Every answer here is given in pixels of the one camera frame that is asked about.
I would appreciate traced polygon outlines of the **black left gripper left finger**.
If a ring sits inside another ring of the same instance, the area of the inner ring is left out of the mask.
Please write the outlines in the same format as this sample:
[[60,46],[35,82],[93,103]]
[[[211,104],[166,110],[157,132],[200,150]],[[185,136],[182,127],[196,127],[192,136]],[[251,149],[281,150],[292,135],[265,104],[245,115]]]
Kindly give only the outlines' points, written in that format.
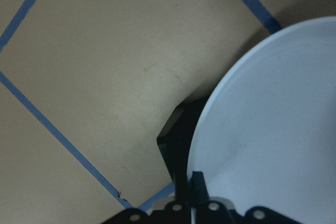
[[169,175],[174,184],[177,201],[187,201],[189,188],[187,162],[191,141],[208,98],[179,104],[156,138]]

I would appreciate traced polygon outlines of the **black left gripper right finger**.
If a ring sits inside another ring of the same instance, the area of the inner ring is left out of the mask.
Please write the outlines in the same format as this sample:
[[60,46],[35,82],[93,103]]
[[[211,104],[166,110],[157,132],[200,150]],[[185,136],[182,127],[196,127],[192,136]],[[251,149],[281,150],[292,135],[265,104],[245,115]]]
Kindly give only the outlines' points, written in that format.
[[202,172],[192,172],[192,200],[193,202],[207,202],[209,200],[209,194]]

